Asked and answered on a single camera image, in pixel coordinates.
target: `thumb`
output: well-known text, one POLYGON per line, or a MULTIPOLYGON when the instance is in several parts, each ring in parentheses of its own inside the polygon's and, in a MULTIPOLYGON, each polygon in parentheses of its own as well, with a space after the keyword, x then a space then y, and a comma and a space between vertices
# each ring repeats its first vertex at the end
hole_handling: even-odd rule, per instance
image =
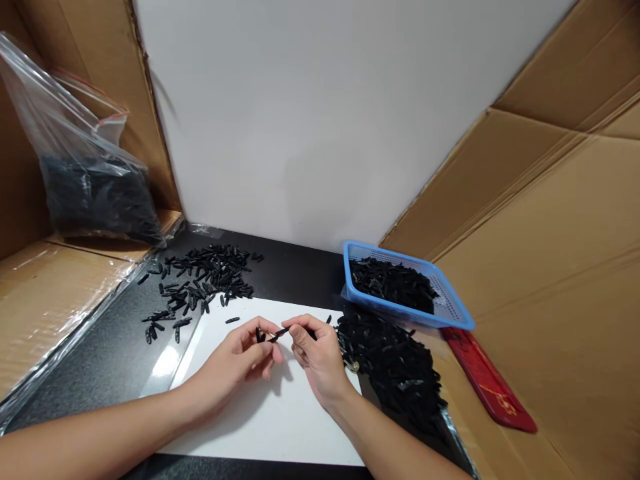
POLYGON ((300 325, 292 325, 289 329, 289 334, 293 338, 294 344, 300 347, 305 353, 309 353, 315 347, 315 342, 309 336, 307 331, 300 325))
POLYGON ((243 360, 246 372, 251 370, 254 365, 262 362, 273 351, 273 344, 270 342, 254 343, 240 357, 243 360))

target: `plastic bag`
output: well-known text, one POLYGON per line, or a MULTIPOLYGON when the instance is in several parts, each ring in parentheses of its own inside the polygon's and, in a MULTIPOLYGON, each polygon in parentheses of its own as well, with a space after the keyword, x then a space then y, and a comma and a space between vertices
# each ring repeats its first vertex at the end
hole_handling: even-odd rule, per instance
POLYGON ((0 74, 40 160, 55 232, 166 247, 148 168, 118 146, 128 110, 68 73, 49 74, 6 32, 0 33, 0 74), (98 119, 65 87, 113 113, 98 119))

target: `red scraper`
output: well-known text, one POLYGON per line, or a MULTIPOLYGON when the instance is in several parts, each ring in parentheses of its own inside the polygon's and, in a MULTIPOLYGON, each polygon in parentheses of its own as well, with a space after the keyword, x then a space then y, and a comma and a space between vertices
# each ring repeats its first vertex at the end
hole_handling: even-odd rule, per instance
POLYGON ((453 327, 442 328, 440 332, 491 418, 505 427, 537 432, 535 422, 518 402, 474 336, 468 331, 453 327))

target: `blue plastic basket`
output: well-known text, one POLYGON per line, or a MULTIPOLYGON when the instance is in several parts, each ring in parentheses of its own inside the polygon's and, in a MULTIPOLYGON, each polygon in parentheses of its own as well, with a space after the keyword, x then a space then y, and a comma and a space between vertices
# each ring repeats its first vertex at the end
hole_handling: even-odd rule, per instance
POLYGON ((398 319, 421 323, 430 327, 457 327, 462 330, 473 330, 475 322, 455 290, 438 267, 428 261, 420 260, 401 253, 384 250, 364 243, 348 241, 344 246, 345 276, 347 284, 343 296, 353 303, 391 315, 398 319), (362 260, 373 257, 376 260, 388 261, 394 265, 404 265, 422 273, 431 282, 433 289, 440 295, 433 300, 434 315, 420 310, 398 305, 356 290, 351 278, 349 260, 362 260))

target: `black tabletop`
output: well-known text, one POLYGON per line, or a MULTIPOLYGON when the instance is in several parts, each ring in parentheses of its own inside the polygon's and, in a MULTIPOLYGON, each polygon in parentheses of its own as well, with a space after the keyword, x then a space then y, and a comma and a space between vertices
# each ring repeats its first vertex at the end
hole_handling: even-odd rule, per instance
MULTIPOLYGON (((341 255, 241 233, 221 230, 209 233, 204 236, 183 231, 170 242, 169 250, 163 256, 184 255, 194 247, 202 248, 212 243, 238 245, 265 256, 252 272, 243 275, 244 280, 254 286, 254 297, 340 309, 340 292, 345 283, 341 255)), ((167 335, 147 345, 140 323, 140 319, 164 304, 157 281, 130 284, 44 380, 9 424, 7 432, 122 403, 138 398, 141 393, 168 389, 172 375, 155 378, 152 372, 172 338, 167 335)), ((186 346, 187 342, 182 342, 182 352, 186 346)), ((366 379, 360 379, 363 395, 379 406, 366 379)), ((403 424, 402 419, 394 419, 403 424)), ((460 453, 450 442, 445 445, 412 431, 408 425, 403 426, 460 464, 460 453)), ((364 467, 154 454, 125 478, 250 480, 370 479, 371 476, 364 467)))

